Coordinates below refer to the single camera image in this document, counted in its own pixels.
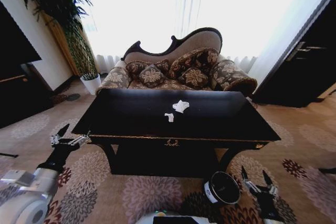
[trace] sofa armrest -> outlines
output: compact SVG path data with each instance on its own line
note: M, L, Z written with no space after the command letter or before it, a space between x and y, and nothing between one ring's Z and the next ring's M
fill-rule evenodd
M98 95L102 89L127 89L131 81L132 79L128 71L117 64L96 90L96 95Z
M212 90L240 91L245 97L257 88L257 80L249 77L231 60L217 62L210 71Z

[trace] throw pillow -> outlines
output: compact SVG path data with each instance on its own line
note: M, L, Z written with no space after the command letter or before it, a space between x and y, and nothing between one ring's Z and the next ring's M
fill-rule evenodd
M140 81L149 88L156 87L166 79L164 74L154 64L142 70L139 77Z
M195 52L195 67L209 75L213 65L217 62L218 51L214 48L200 48Z
M152 62L135 60L126 65L126 70L130 73L133 80L139 79L139 74L142 70L144 70L147 66L153 64ZM169 70L169 60L164 59L154 63L154 65L163 73L166 74Z
M208 83L208 76L198 68L187 69L180 77L179 81L193 89L201 89Z
M176 79L185 70L192 66L195 66L201 69L204 73L209 74L211 67L216 63L217 59L218 52L216 49L198 48L192 50L174 60L168 72L168 77Z

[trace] baseboard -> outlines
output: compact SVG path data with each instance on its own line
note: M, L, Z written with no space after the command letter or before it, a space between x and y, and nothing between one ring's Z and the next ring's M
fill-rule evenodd
M78 79L78 76L71 76L68 80L63 82L60 86L58 86L54 91L52 91L51 95L57 95L61 93L66 87L68 87L72 81Z

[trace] potted plant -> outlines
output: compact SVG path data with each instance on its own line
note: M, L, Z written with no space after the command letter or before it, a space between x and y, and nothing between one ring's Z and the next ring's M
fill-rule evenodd
M88 42L83 38L80 16L86 15L86 11L79 4L89 4L90 0L24 0L27 7L28 1L36 3L34 15L41 12L49 15L50 22L58 22L62 27L71 56L80 74L80 79L91 94L95 94L100 85L100 76L97 72L95 61Z

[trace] white sheer curtain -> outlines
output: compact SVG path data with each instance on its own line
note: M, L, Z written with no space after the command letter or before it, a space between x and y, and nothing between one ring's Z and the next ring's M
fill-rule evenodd
M292 0L202 0L195 28L216 27L222 55L238 61L258 57L276 33Z
M102 55L97 60L103 71L138 40L146 51L163 52L172 35L182 38L197 28L214 27L223 37L222 55L248 72L292 1L92 0L83 24L94 54Z
M171 44L176 0L91 0L83 26L101 72L109 71L138 40L149 52L162 52Z

